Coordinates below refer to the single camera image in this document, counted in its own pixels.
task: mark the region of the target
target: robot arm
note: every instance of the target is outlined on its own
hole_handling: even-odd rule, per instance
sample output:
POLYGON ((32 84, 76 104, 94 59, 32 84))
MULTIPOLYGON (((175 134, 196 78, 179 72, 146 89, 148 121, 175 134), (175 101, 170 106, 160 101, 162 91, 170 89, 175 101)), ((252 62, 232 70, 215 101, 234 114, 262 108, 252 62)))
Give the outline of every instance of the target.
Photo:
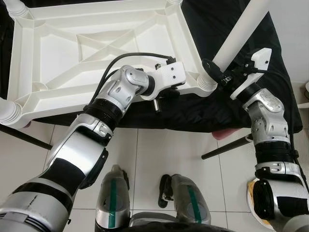
MULTIPOLYGON (((267 70, 270 55, 271 49, 266 48, 254 53, 245 69, 254 66, 267 70)), ((204 60, 203 66, 231 99, 243 103, 250 116, 257 159, 255 175, 260 179, 253 188, 256 214, 268 220, 277 232, 308 231, 309 194, 295 162, 296 151, 291 148, 282 102, 256 84, 259 73, 224 74, 209 60, 204 60)))
POLYGON ((115 72, 53 146, 47 169, 18 187, 0 206, 0 231, 63 231, 77 190, 95 182, 108 156, 105 146, 134 98, 142 95, 152 100, 159 91, 184 81, 180 62, 149 75, 128 65, 115 72))

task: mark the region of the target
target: black cable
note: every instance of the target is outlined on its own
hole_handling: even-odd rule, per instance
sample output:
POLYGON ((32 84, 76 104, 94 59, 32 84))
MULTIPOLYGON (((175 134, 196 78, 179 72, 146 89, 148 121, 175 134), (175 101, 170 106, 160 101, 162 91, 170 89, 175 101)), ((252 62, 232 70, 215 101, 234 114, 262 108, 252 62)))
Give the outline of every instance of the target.
POLYGON ((110 79, 111 76, 113 76, 115 74, 115 72, 117 72, 119 69, 116 69, 114 71, 112 71, 110 74, 107 75, 107 77, 104 79, 104 83, 103 85, 107 82, 108 79, 110 79))
MULTIPOLYGON (((291 110, 290 110, 290 142, 291 142, 291 148, 293 150, 293 153, 295 154, 295 148, 294 148, 294 107, 293 107, 293 89, 290 85, 290 83, 288 82, 287 78, 284 77, 281 73, 279 72, 275 72, 275 71, 269 71, 269 70, 254 70, 254 72, 256 73, 265 73, 265 74, 272 74, 272 75, 276 75, 276 76, 279 76, 281 77, 281 79, 284 81, 284 83, 287 85, 287 87, 289 88, 290 90, 290 107, 291 107, 291 110)), ((307 188, 307 191, 309 192, 309 187, 308 187, 308 184, 307 184, 307 181, 306 181, 306 176, 303 172, 303 169, 301 168, 300 166, 300 163, 297 159, 297 156, 294 156, 294 161, 295 163, 299 166, 299 169, 300 169, 300 174, 305 182, 305 185, 306 185, 306 188, 307 188)))
POLYGON ((164 55, 160 55, 160 54, 156 54, 156 53, 146 53, 146 52, 132 52, 132 53, 126 53, 123 55, 120 55, 118 57, 116 57, 110 64, 109 66, 107 66, 99 84, 98 84, 98 88, 96 89, 91 101, 89 104, 91 104, 95 98, 97 97, 97 95, 99 94, 100 90, 102 89, 103 85, 106 83, 107 81, 107 74, 110 71, 110 69, 112 68, 112 66, 120 59, 125 58, 125 57, 132 57, 132 56, 146 56, 146 57, 158 57, 158 58, 163 58, 163 59, 170 59, 172 58, 171 56, 164 56, 164 55))

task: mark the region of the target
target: black table leg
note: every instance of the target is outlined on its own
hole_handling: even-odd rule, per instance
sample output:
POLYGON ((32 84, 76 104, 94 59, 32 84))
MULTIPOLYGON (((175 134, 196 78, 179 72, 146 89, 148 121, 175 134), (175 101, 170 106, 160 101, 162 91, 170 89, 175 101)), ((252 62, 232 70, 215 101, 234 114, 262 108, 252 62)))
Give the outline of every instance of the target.
POLYGON ((7 127, 5 125, 2 125, 0 124, 0 131, 4 132, 4 133, 7 133, 11 136, 14 136, 16 138, 19 138, 19 139, 22 139, 26 142, 29 142, 29 143, 32 143, 36 146, 40 146, 40 147, 43 147, 47 150, 51 150, 53 146, 51 146, 50 144, 47 144, 47 143, 44 143, 36 138, 33 138, 23 132, 20 132, 18 130, 15 130, 13 128, 10 128, 10 127, 7 127))
POLYGON ((227 144, 223 147, 220 147, 216 150, 213 150, 211 152, 208 152, 207 154, 205 155, 202 155, 202 159, 205 160, 205 159, 208 159, 210 157, 213 157, 213 156, 216 156, 216 155, 219 155, 223 152, 226 152, 226 151, 229 151, 229 150, 232 150, 234 148, 237 148, 239 146, 243 146, 245 144, 249 144, 253 142, 253 137, 252 137, 252 134, 248 134, 246 135, 245 137, 242 137, 241 139, 238 139, 236 141, 233 141, 231 142, 230 144, 227 144))

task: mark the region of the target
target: tiled floor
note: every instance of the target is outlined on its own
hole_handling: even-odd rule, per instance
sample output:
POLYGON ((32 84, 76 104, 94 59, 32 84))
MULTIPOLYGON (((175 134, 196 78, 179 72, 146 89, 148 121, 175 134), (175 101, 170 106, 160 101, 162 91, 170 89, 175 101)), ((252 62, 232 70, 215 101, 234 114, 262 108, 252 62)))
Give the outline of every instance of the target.
MULTIPOLYGON (((306 129, 295 135, 295 146, 309 178, 309 129, 304 127, 306 129)), ((22 131, 54 144, 66 129, 34 122, 22 131)), ((249 213, 245 197, 247 182, 254 178, 256 160, 253 145, 248 144, 208 160, 200 159, 200 155, 248 133, 249 129, 241 129, 217 141, 207 133, 116 129, 107 147, 108 161, 97 182, 78 192, 70 217, 72 222, 65 232, 93 231, 101 180, 113 164, 119 164, 128 173, 133 213, 151 210, 175 215, 172 204, 165 210, 157 206, 158 185, 161 175, 179 173, 199 186, 211 211, 213 225, 237 232, 269 232, 249 213)), ((1 202, 21 183, 42 172, 48 152, 2 132, 0 147, 1 202)))

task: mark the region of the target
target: white wall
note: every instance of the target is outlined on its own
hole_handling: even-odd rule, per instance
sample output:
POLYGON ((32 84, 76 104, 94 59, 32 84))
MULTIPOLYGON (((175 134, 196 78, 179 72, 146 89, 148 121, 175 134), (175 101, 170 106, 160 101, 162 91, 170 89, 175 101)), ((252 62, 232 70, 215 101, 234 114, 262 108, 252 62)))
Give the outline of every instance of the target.
POLYGON ((292 82, 309 80, 309 0, 271 0, 270 14, 292 82))

